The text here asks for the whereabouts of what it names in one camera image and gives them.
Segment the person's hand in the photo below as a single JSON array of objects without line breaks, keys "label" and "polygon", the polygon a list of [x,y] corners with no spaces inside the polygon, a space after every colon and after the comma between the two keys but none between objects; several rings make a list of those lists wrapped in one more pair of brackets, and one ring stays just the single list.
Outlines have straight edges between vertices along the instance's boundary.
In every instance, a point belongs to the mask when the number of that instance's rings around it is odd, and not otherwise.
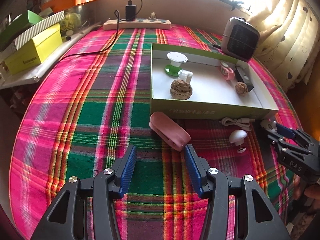
[{"label": "person's hand", "polygon": [[304,193],[307,197],[313,199],[311,209],[319,210],[320,187],[318,184],[313,184],[303,190],[302,186],[300,185],[300,177],[295,174],[293,177],[293,185],[294,200],[297,200],[302,195],[302,193]]}]

